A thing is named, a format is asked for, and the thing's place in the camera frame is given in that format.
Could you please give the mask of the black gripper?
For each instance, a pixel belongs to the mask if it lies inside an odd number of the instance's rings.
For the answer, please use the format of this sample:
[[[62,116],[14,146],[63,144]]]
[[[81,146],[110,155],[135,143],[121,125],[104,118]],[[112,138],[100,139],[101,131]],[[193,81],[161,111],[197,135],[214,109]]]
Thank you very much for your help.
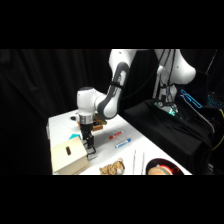
[[[85,149],[88,149],[88,139],[89,139],[89,149],[91,149],[91,153],[90,154],[95,154],[96,150],[94,147],[94,136],[92,135],[92,130],[93,130],[93,124],[81,124],[80,125],[80,130],[81,130],[81,134],[83,137],[83,145],[85,147]]]

